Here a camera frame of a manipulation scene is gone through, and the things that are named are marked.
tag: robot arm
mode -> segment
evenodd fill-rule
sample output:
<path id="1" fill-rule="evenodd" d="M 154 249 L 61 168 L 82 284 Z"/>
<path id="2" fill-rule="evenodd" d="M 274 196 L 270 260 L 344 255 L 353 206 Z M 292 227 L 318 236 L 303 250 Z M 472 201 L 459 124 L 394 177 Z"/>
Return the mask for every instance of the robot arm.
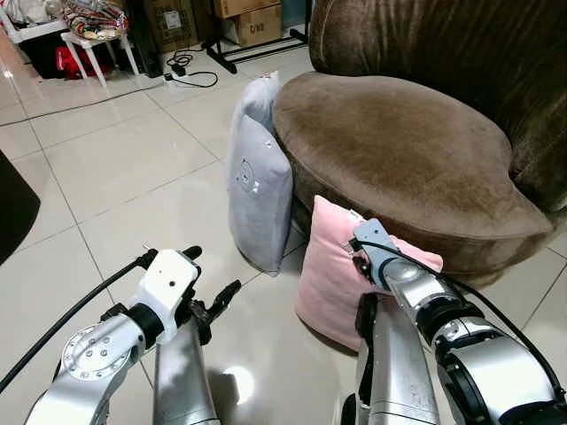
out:
<path id="1" fill-rule="evenodd" d="M 378 220 L 356 229 L 370 276 L 392 292 L 431 347 L 439 379 L 459 424 L 565 424 L 546 371 L 515 339 L 422 267 L 364 242 L 390 243 Z"/>
<path id="2" fill-rule="evenodd" d="M 192 286 L 199 274 L 199 267 L 183 253 L 160 251 L 140 281 L 129 309 L 113 307 L 104 321 L 80 330 L 67 342 L 60 369 L 26 424 L 61 423 L 62 419 L 76 425 L 104 424 L 112 394 L 144 352 L 156 343 L 170 342 L 194 312 L 207 332 L 210 322 L 240 288 L 239 281 L 233 282 L 206 310 L 192 299 Z"/>

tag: brown velvet armchair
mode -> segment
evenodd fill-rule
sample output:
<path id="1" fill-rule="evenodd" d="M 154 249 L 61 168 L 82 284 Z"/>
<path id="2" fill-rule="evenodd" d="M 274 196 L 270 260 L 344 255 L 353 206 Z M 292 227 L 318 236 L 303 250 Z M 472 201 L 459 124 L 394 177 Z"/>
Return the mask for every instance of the brown velvet armchair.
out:
<path id="1" fill-rule="evenodd" d="M 296 221 L 378 217 L 483 286 L 567 218 L 567 2 L 318 0 L 274 124 Z"/>

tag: white stool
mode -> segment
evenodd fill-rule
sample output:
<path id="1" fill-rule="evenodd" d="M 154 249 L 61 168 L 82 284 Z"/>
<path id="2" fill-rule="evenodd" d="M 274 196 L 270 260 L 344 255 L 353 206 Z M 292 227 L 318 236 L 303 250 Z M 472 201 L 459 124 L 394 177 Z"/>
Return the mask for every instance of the white stool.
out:
<path id="1" fill-rule="evenodd" d="M 77 45 L 83 47 L 83 49 L 87 52 L 87 56 L 89 57 L 90 63 L 92 64 L 92 67 L 95 70 L 95 73 L 97 74 L 98 80 L 103 85 L 103 87 L 106 89 L 105 76 L 103 75 L 103 72 L 100 70 L 100 66 L 98 65 L 97 57 L 95 56 L 95 53 L 92 51 L 92 48 L 101 44 L 101 43 L 106 44 L 106 48 L 108 49 L 108 52 L 110 53 L 110 56 L 113 59 L 113 63 L 116 66 L 116 56 L 114 55 L 114 50 L 113 50 L 113 47 L 111 46 L 110 42 L 102 42 L 102 41 L 99 41 L 99 40 L 89 40 L 87 38 L 82 38 L 82 37 L 76 35 L 75 33 L 71 33 L 71 32 L 62 33 L 61 39 L 65 42 L 65 44 L 69 48 L 69 51 L 71 51 L 71 56 L 73 56 L 74 61 L 77 63 L 77 65 L 79 66 L 79 69 L 81 70 L 82 78 L 86 79 L 87 73 L 85 73 L 85 68 L 82 66 L 81 60 L 79 59 L 79 55 L 77 54 L 77 50 L 75 49 L 74 45 L 77 44 Z M 122 48 L 126 51 L 126 55 L 128 56 L 128 61 L 130 62 L 130 65 L 132 66 L 132 71 L 134 71 L 134 75 L 139 75 L 140 73 L 138 72 L 138 66 L 136 65 L 136 62 L 134 60 L 134 55 L 132 54 L 132 50 L 130 49 L 130 43 L 128 42 L 128 38 L 126 37 L 126 33 L 122 34 L 122 37 L 120 38 L 120 43 L 122 44 Z"/>

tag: circular logo on pillow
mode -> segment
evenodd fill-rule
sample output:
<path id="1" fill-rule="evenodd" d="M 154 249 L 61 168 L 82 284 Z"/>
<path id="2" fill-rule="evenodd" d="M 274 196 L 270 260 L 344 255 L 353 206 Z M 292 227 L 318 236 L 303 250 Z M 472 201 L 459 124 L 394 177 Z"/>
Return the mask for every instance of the circular logo on pillow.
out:
<path id="1" fill-rule="evenodd" d="M 242 189 L 246 192 L 252 190 L 254 186 L 254 170 L 252 170 L 252 167 L 246 159 L 243 159 L 240 164 L 240 173 L 237 176 L 237 182 L 240 182 Z"/>

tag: stool leg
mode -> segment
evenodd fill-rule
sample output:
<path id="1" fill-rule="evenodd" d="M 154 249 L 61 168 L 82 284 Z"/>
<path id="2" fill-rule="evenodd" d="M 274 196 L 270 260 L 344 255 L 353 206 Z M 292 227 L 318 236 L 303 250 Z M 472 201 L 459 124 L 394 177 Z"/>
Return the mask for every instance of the stool leg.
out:
<path id="1" fill-rule="evenodd" d="M 106 44 L 106 48 L 108 49 L 108 53 L 110 54 L 110 57 L 113 60 L 114 67 L 116 67 L 117 66 L 116 65 L 116 55 L 114 54 L 113 46 L 110 44 L 110 42 L 105 42 L 105 44 Z"/>
<path id="2" fill-rule="evenodd" d="M 128 42 L 128 37 L 126 36 L 126 34 L 122 34 L 121 40 L 122 40 L 122 47 L 126 51 L 126 56 L 128 56 L 128 61 L 130 62 L 130 66 L 132 66 L 132 71 L 134 72 L 134 75 L 139 75 L 140 73 L 138 72 L 138 65 L 134 60 L 134 55 L 132 54 L 132 50 L 130 49 L 130 43 Z"/>
<path id="3" fill-rule="evenodd" d="M 85 49 L 85 51 L 87 52 L 87 56 L 89 57 L 90 63 L 92 64 L 92 67 L 95 70 L 95 73 L 97 74 L 98 80 L 105 89 L 108 89 L 108 87 L 106 86 L 105 76 L 103 75 L 103 72 L 100 70 L 100 66 L 98 66 L 98 61 L 97 61 L 97 57 L 95 56 L 95 53 L 92 51 L 92 49 Z"/>
<path id="4" fill-rule="evenodd" d="M 84 80 L 86 80 L 87 79 L 87 73 L 85 73 L 85 68 L 82 65 L 81 60 L 79 59 L 79 55 L 77 54 L 77 50 L 75 49 L 74 45 L 71 42 L 68 42 L 67 40 L 65 40 L 65 44 L 67 45 L 67 48 L 71 52 L 71 56 L 73 57 L 74 61 L 79 66 L 79 71 L 81 71 L 81 77 Z"/>

